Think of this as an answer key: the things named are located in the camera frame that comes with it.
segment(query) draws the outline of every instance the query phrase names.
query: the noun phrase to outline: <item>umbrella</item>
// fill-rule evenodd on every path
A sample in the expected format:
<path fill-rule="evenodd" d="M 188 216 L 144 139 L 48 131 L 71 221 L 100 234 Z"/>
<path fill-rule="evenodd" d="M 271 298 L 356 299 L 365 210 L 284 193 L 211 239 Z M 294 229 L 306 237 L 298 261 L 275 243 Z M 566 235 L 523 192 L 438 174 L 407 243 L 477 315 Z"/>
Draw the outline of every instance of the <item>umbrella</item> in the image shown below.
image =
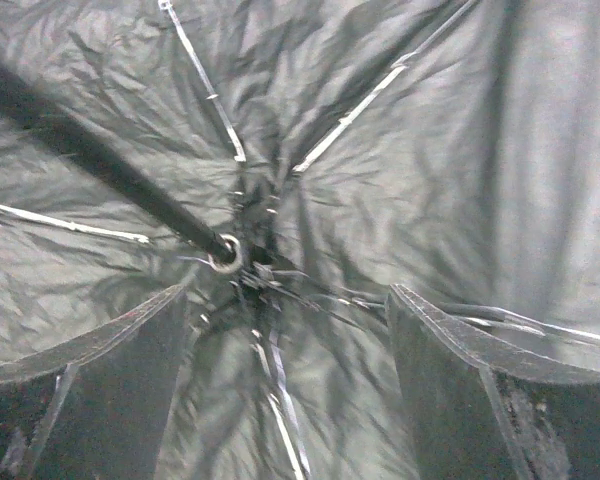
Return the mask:
<path fill-rule="evenodd" d="M 0 478 L 600 478 L 600 4 L 0 2 Z"/>

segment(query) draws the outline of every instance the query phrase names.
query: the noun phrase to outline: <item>umbrella canopy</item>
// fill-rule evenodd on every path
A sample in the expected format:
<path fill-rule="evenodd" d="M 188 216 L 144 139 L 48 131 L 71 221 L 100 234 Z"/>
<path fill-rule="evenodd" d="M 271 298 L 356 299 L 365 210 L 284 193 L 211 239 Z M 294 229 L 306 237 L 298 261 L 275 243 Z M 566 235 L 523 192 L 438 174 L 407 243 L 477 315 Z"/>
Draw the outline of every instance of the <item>umbrella canopy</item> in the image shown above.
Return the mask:
<path fill-rule="evenodd" d="M 0 113 L 0 385 L 89 415 L 109 367 L 73 365 L 135 325 L 116 378 L 149 384 L 146 355 L 167 400 L 129 478 L 600 478 L 600 416 L 561 400 L 600 408 L 600 2 L 0 1 L 0 61 L 245 248 L 219 272 Z M 52 478 L 57 417 L 0 470 Z"/>

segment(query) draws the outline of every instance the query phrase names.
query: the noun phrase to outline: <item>wrinkled black fabric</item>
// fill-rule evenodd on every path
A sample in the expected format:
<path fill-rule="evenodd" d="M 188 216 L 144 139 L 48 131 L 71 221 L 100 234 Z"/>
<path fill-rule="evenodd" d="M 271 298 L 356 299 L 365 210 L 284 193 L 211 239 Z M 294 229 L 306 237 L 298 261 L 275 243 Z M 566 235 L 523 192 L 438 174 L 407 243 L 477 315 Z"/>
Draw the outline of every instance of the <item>wrinkled black fabric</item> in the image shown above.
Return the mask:
<path fill-rule="evenodd" d="M 600 2 L 473 2 L 289 175 L 463 3 L 174 8 L 244 143 L 246 195 L 279 193 L 272 233 L 299 270 L 600 333 Z M 0 0 L 0 58 L 197 216 L 237 228 L 234 153 L 157 0 Z M 179 256 L 200 255 L 2 118 L 0 203 L 157 238 L 145 247 L 0 217 L 0 365 L 108 322 L 181 281 L 192 263 Z M 212 310 L 231 297 L 226 279 L 198 272 L 192 302 Z M 314 478 L 418 478 L 386 326 L 325 305 L 359 328 L 291 299 L 278 314 Z M 224 327 L 188 346 L 156 478 L 293 478 L 252 320 L 235 307 L 214 321 Z"/>

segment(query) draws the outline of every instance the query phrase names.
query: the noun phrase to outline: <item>black pole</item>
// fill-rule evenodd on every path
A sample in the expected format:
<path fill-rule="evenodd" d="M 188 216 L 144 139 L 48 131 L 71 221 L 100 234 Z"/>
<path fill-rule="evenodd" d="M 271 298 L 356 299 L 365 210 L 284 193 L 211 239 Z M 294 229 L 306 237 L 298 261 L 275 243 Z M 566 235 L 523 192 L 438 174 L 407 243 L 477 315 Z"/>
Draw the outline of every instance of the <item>black pole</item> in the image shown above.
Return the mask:
<path fill-rule="evenodd" d="M 218 262 L 234 261 L 236 252 L 209 226 L 1 63 L 0 112 Z"/>

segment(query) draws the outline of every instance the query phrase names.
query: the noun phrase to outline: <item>metal ring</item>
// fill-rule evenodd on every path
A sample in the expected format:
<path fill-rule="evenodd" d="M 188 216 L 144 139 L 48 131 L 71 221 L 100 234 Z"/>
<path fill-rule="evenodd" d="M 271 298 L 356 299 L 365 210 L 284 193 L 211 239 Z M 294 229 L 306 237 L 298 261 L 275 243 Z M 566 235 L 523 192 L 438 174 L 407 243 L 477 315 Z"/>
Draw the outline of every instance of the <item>metal ring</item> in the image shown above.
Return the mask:
<path fill-rule="evenodd" d="M 209 255 L 209 264 L 216 272 L 230 275 L 237 272 L 242 267 L 242 248 L 240 247 L 240 241 L 233 235 L 221 233 L 220 237 L 222 237 L 227 243 L 227 246 L 233 250 L 236 254 L 236 258 L 234 258 L 231 263 L 216 263 L 213 257 Z"/>

